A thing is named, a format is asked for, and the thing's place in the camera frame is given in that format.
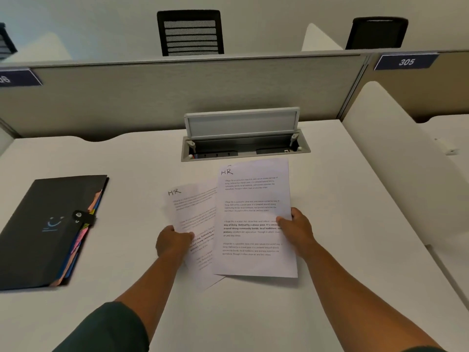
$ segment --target paper sheet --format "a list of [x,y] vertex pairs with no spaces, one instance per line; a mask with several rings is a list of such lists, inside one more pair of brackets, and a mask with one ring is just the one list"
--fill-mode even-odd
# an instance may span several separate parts
[[165,194],[177,232],[194,232],[185,263],[200,289],[223,279],[212,273],[212,247],[215,226],[217,180],[173,188]]
[[220,169],[212,272],[297,278],[295,252],[275,218],[291,219],[288,159]]

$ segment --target desk surface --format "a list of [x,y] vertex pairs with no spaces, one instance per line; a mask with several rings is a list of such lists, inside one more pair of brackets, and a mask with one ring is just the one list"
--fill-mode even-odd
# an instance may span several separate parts
[[[356,278],[452,352],[469,345],[469,312],[339,121],[302,122],[311,153],[288,155],[292,205]],[[109,185],[67,287],[0,293],[0,351],[50,351],[156,258],[168,222],[162,193],[250,159],[181,163],[184,131],[92,143],[15,140],[0,157],[0,228],[34,179],[107,174]],[[342,351],[307,268],[299,279],[226,278],[196,292],[179,270],[151,351]]]
[[[449,159],[469,181],[469,114],[436,116],[420,126],[433,138],[445,139],[460,149],[458,155]],[[469,308],[469,231],[433,250],[464,294]]]

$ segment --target black office chair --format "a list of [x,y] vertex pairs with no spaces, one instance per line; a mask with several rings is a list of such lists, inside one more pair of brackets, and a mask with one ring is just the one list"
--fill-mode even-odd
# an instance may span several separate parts
[[10,55],[16,52],[17,50],[15,45],[11,41],[7,30],[5,29],[5,24],[0,23],[0,61],[8,58]]
[[358,17],[345,49],[400,48],[408,20],[401,17]]
[[220,11],[158,11],[157,19],[164,56],[225,53]]

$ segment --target blue tab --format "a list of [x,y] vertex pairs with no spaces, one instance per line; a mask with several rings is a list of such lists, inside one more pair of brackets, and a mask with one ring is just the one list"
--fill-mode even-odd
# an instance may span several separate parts
[[426,69],[430,68],[438,53],[383,54],[374,70]]
[[39,86],[42,82],[31,69],[0,69],[0,88]]

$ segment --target cubicle divider panel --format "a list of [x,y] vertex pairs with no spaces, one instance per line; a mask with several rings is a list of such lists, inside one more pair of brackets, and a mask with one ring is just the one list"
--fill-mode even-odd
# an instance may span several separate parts
[[43,86],[2,88],[0,117],[23,137],[103,140],[184,128],[188,112],[299,106],[335,119],[368,53],[32,66]]
[[429,68],[398,70],[374,70],[382,53],[373,54],[341,119],[363,86],[371,81],[379,82],[416,121],[469,113],[469,51],[436,52],[440,54]]

